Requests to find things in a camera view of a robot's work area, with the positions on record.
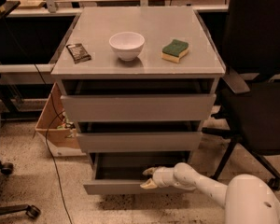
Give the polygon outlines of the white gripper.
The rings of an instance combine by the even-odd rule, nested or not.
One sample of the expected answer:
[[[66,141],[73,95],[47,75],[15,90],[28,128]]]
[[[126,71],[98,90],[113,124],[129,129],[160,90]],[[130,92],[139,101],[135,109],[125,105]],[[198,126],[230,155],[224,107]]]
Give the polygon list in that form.
[[[142,183],[140,187],[142,189],[171,187],[176,182],[174,170],[167,167],[150,167],[143,172],[143,175],[152,175],[152,178]]]

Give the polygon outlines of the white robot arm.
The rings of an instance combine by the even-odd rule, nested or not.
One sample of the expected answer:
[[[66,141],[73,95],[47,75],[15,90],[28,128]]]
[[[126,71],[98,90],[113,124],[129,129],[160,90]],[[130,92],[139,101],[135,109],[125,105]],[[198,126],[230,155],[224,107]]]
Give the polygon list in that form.
[[[150,167],[142,189],[174,187],[197,189],[225,210],[225,224],[280,224],[280,202],[261,179],[254,175],[237,175],[228,185],[199,174],[180,162],[174,167]]]

